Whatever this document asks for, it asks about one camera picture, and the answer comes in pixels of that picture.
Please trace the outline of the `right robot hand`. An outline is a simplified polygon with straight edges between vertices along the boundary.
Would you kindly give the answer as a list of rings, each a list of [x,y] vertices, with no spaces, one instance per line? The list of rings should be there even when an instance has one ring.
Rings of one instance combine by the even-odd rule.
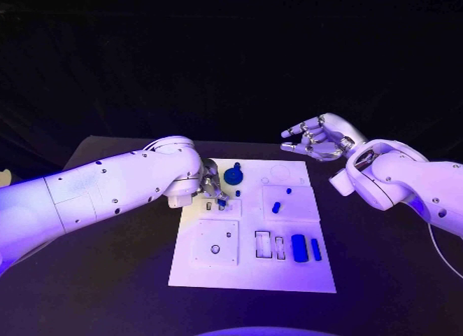
[[[321,162],[349,158],[368,138],[337,114],[324,113],[296,124],[281,132],[281,137],[300,135],[300,142],[283,142],[283,151],[306,155]]]

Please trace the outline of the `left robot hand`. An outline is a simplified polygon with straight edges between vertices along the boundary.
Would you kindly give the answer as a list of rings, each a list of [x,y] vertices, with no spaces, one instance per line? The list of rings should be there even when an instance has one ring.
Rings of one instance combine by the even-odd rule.
[[[205,196],[215,199],[216,202],[228,202],[229,195],[223,192],[221,187],[218,165],[216,162],[209,158],[202,160],[199,178],[199,190]]]

